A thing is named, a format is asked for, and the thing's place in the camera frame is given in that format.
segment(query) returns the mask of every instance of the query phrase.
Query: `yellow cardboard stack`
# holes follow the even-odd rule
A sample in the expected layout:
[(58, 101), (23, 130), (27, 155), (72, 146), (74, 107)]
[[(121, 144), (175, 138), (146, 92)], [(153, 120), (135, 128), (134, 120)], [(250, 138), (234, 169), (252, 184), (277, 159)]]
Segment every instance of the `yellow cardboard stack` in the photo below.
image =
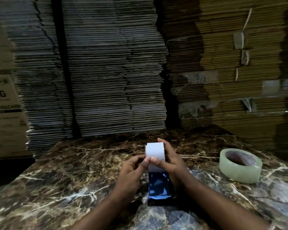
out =
[(12, 49), (0, 26), (0, 158), (31, 156), (26, 151), (26, 117), (10, 74), (15, 69)]
[(217, 124), (287, 159), (288, 0), (162, 0), (159, 8), (181, 125)]

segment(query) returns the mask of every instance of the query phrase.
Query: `hand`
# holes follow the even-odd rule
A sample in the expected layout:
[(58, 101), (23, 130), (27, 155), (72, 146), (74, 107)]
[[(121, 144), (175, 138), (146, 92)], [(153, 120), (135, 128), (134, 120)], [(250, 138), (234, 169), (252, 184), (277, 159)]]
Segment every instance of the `hand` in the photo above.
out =
[(175, 186), (180, 185), (181, 183), (185, 185), (192, 180), (193, 175), (189, 172), (182, 158), (175, 153), (171, 144), (164, 139), (158, 138), (157, 140), (158, 142), (164, 143), (169, 163), (154, 157), (150, 159), (150, 162), (155, 166), (165, 169), (169, 173), (169, 177)]
[(150, 158), (145, 155), (137, 155), (125, 161), (117, 178), (111, 197), (121, 203), (129, 204), (140, 186), (140, 178), (148, 168)]

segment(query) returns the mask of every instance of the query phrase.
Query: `marble-patterned tabletop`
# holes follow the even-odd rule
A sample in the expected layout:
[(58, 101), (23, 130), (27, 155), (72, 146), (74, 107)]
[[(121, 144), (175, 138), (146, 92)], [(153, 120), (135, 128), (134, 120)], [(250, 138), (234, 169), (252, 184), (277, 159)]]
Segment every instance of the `marble-patterned tabletop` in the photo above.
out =
[[(0, 230), (67, 229), (92, 210), (114, 187), (123, 161), (145, 153), (157, 138), (168, 140), (200, 181), (247, 209), (277, 223), (288, 223), (288, 163), (254, 149), (219, 128), (122, 133), (57, 143), (0, 192)], [(218, 169), (224, 148), (238, 148), (263, 162), (260, 181), (234, 182)], [(220, 229), (196, 203), (148, 206), (148, 178), (134, 202), (111, 229)]]

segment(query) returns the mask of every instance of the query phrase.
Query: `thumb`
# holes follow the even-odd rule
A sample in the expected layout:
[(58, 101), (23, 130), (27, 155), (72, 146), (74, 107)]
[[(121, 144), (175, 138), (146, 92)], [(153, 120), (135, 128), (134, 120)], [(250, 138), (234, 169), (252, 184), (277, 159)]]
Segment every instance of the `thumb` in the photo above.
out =
[(150, 161), (150, 157), (146, 157), (138, 166), (138, 168), (134, 171), (134, 173), (136, 174), (136, 177), (138, 179), (140, 179), (140, 177), (142, 176), (142, 174), (145, 172), (145, 170), (147, 170), (148, 165), (149, 165), (149, 161)]
[(151, 162), (152, 164), (154, 164), (155, 166), (157, 166), (157, 167), (160, 167), (160, 168), (162, 168), (162, 169), (165, 169), (168, 173), (174, 172), (175, 166), (174, 166), (173, 164), (167, 163), (167, 162), (165, 162), (165, 161), (159, 160), (159, 159), (154, 158), (154, 157), (152, 157), (152, 158), (150, 159), (150, 162)]

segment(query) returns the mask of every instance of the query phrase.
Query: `label roll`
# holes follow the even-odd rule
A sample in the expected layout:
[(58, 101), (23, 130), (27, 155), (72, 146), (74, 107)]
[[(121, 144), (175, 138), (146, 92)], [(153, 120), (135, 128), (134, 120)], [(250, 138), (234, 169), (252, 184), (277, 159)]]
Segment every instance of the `label roll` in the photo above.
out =
[[(146, 157), (154, 157), (165, 161), (164, 145), (162, 142), (147, 143), (145, 146), (145, 154)], [(148, 166), (148, 172), (165, 172), (165, 170), (150, 163)]]
[(262, 161), (250, 152), (227, 148), (220, 153), (219, 168), (230, 179), (241, 183), (258, 182)]

